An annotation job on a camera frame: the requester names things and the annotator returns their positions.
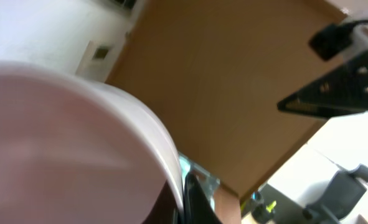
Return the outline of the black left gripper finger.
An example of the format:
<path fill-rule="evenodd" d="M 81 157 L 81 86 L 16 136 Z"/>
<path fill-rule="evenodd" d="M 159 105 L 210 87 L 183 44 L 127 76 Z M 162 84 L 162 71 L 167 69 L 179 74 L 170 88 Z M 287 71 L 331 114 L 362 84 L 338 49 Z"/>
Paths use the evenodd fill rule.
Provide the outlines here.
<path fill-rule="evenodd" d="M 184 185 L 185 224 L 222 224 L 194 174 L 187 174 Z"/>

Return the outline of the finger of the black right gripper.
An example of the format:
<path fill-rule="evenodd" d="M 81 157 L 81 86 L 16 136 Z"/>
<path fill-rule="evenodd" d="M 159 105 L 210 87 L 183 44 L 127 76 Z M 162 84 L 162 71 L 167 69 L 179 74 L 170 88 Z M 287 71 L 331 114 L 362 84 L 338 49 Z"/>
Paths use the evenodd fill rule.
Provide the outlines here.
<path fill-rule="evenodd" d="M 282 99 L 277 109 L 321 119 L 368 111 L 368 50 Z"/>

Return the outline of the small white bowl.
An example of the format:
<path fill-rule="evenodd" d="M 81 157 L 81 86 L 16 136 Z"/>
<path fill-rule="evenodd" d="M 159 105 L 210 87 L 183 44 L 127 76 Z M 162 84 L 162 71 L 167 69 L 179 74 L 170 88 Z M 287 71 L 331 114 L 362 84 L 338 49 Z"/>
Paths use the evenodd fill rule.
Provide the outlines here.
<path fill-rule="evenodd" d="M 182 223 L 181 168 L 133 95 L 0 61 L 0 223 Z"/>

